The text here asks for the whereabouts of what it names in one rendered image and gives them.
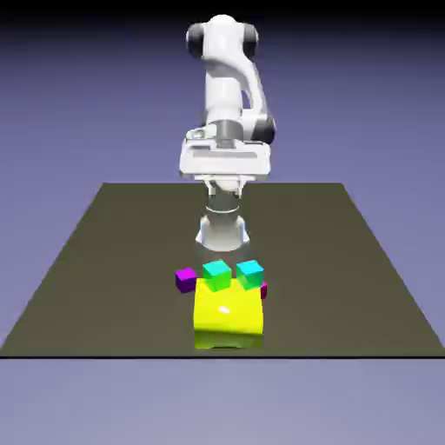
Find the large yellow box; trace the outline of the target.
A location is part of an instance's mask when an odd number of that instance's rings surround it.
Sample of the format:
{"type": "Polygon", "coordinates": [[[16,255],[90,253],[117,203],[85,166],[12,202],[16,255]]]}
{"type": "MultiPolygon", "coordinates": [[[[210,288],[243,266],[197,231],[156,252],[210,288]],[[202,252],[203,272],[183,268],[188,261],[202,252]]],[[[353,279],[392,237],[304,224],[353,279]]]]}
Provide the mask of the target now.
{"type": "Polygon", "coordinates": [[[253,349],[262,346],[262,289],[246,290],[238,280],[213,291],[199,278],[193,310],[196,349],[253,349]]]}

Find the small cyan cube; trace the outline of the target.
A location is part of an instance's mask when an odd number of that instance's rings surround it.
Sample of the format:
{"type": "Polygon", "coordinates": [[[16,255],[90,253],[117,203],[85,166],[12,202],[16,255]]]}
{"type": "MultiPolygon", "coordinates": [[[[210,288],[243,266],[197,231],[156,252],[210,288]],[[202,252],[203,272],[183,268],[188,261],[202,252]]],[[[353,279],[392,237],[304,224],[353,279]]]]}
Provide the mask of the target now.
{"type": "Polygon", "coordinates": [[[236,279],[245,290],[261,288],[264,268],[257,260],[239,262],[236,265],[236,279]]]}
{"type": "Polygon", "coordinates": [[[232,270],[223,260],[208,262],[203,265],[203,279],[212,292],[221,291],[230,287],[232,270]]]}

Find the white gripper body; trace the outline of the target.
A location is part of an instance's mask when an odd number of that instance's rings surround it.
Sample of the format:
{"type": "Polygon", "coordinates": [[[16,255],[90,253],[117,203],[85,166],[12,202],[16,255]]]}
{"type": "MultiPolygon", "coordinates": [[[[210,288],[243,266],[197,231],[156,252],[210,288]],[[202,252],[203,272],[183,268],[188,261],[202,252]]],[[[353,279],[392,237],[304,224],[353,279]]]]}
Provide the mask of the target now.
{"type": "Polygon", "coordinates": [[[179,170],[185,176],[267,176],[271,171],[270,147],[235,140],[233,148],[220,148],[215,139],[185,140],[179,170]]]}

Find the small purple cube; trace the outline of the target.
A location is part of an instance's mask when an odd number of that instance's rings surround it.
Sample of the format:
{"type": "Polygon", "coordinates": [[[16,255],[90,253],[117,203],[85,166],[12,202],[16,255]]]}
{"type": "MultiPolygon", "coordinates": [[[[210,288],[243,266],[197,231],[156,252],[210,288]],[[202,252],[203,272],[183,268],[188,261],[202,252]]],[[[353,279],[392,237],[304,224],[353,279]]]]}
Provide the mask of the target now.
{"type": "Polygon", "coordinates": [[[196,289],[196,272],[192,268],[179,269],[175,272],[175,283],[177,289],[185,294],[196,289]]]}

